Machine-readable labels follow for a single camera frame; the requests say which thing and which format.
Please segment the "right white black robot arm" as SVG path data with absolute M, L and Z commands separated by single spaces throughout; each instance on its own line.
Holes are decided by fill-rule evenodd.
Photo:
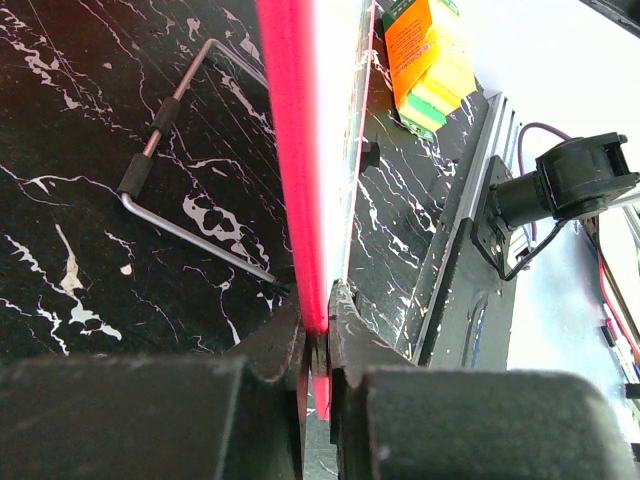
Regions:
M 607 210 L 639 184 L 639 174 L 629 169 L 622 150 L 626 142 L 616 132 L 571 138 L 542 154 L 533 171 L 517 178 L 499 156 L 490 158 L 471 239 L 502 280 L 514 279 L 567 222 Z M 512 234 L 549 217 L 556 221 L 552 232 L 510 267 Z

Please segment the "pink framed whiteboard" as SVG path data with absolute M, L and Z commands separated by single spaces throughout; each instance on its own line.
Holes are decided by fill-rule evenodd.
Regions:
M 316 412 L 328 420 L 330 293 L 350 261 L 375 4 L 256 7 Z

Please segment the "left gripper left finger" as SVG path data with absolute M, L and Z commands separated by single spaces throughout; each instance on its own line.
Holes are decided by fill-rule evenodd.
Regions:
M 1 378 L 1 475 L 299 479 L 305 343 L 290 299 L 218 356 L 21 361 Z

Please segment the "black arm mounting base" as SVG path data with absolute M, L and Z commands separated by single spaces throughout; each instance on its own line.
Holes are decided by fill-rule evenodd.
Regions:
M 503 282 L 477 246 L 478 205 L 494 155 L 515 152 L 521 122 L 508 97 L 488 98 L 471 132 L 436 224 L 394 348 L 431 368 L 503 371 L 511 337 L 515 282 Z

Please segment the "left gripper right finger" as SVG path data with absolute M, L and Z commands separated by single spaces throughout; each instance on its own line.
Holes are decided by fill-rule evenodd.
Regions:
M 555 372 L 431 370 L 329 300 L 330 439 L 342 479 L 635 479 L 605 397 Z

